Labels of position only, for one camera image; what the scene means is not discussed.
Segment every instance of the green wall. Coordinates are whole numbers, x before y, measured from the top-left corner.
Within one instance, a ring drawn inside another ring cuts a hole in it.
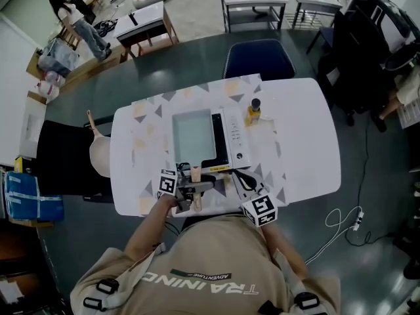
[[[43,47],[57,27],[58,19],[49,0],[10,0],[1,12]]]

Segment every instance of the green floor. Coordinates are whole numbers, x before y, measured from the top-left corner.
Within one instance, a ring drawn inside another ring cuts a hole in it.
[[[315,77],[313,67],[316,68],[322,54],[322,41],[307,56],[305,51],[313,37],[310,31],[253,31],[181,43],[120,64],[61,95],[48,106],[46,119],[82,126],[87,121],[88,109],[94,117],[108,116],[147,96],[220,79],[230,46],[240,41],[278,38],[296,67],[296,77]],[[345,216],[356,205],[366,158],[367,115],[357,115],[355,126],[348,127],[342,111],[334,108],[332,114],[341,154],[340,189],[281,208],[277,221],[306,259],[335,233],[325,227],[326,215],[338,207]],[[370,159],[360,200],[365,217],[359,231],[350,235],[354,242],[361,242],[368,231],[372,239],[395,231],[414,211],[408,140],[396,116],[387,125],[384,134],[373,124],[367,130]],[[124,247],[141,219],[120,216],[113,205],[86,203],[79,197],[66,196],[64,205],[66,218],[39,234],[51,259],[57,286],[68,298],[82,273],[107,247]],[[183,220],[174,223],[180,228]],[[170,233],[165,233],[166,243],[174,240]],[[408,256],[391,242],[385,238],[374,245],[352,247],[342,237],[310,264],[314,275],[328,273],[340,277],[342,314],[388,314],[416,286],[416,282],[402,277]]]

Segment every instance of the wooden handle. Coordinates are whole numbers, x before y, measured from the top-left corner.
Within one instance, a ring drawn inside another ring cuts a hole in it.
[[[199,182],[201,180],[201,166],[191,167],[191,181]],[[201,211],[201,193],[193,194],[193,207],[194,211]]]
[[[89,123],[91,124],[92,130],[93,130],[93,134],[94,134],[95,136],[99,136],[99,135],[100,135],[100,133],[99,133],[99,131],[96,129],[96,125],[95,125],[95,123],[94,123],[94,121],[93,121],[93,119],[92,119],[92,113],[91,113],[91,111],[90,111],[90,110],[87,110],[86,114],[87,114],[87,119],[89,119]]]

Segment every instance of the long black hair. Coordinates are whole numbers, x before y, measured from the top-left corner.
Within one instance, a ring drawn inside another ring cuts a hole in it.
[[[67,0],[50,0],[51,7],[60,21],[61,19],[58,16],[58,11],[60,10],[60,8],[64,8],[69,13],[72,13],[72,10],[69,8],[69,6],[66,5],[66,3],[68,3]]]

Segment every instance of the woman with long hair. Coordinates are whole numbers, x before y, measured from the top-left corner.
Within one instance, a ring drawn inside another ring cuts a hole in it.
[[[105,42],[96,29],[85,21],[83,14],[76,9],[75,5],[68,3],[67,0],[50,0],[50,4],[55,15],[67,30],[76,38],[84,39],[93,56],[99,61],[111,54],[111,45]]]

